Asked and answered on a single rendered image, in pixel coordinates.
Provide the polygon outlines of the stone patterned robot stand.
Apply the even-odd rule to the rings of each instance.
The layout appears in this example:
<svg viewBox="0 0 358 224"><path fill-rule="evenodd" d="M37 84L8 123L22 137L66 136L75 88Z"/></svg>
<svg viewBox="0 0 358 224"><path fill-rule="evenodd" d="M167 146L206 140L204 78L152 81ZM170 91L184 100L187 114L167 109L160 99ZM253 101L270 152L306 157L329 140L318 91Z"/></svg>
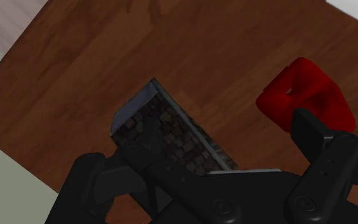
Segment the stone patterned robot stand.
<svg viewBox="0 0 358 224"><path fill-rule="evenodd" d="M121 146L138 140L149 117L162 132L161 156L198 175L237 170L233 159L176 103L153 78L114 115L109 134Z"/></svg>

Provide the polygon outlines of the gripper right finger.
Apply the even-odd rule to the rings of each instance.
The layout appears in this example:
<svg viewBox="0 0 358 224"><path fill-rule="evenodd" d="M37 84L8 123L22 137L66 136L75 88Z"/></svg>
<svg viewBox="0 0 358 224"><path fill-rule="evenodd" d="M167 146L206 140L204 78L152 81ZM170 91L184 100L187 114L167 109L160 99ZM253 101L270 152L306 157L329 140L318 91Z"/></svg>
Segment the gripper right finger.
<svg viewBox="0 0 358 224"><path fill-rule="evenodd" d="M310 165L286 198L288 224L358 224L358 206L347 199L358 185L358 137L331 130L299 108L291 139Z"/></svg>

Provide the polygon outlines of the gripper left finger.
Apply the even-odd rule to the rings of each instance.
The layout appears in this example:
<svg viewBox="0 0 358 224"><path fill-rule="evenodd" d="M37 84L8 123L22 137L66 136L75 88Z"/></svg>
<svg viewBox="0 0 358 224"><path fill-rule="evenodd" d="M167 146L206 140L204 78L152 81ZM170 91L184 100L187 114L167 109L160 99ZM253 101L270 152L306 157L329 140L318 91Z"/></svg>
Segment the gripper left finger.
<svg viewBox="0 0 358 224"><path fill-rule="evenodd" d="M186 168L134 144L78 157L45 224L107 224L114 198L134 195L150 224L241 224L240 205Z"/></svg>

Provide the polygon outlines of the red rounded square object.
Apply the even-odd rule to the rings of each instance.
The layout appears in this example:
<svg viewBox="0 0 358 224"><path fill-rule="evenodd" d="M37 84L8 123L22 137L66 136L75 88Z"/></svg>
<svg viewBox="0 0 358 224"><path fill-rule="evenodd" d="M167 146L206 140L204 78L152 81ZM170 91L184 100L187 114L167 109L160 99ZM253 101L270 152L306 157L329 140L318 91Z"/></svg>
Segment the red rounded square object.
<svg viewBox="0 0 358 224"><path fill-rule="evenodd" d="M304 57L295 59L263 89L256 106L285 132L291 131L296 108L308 109L330 129L355 129L355 118L339 86Z"/></svg>

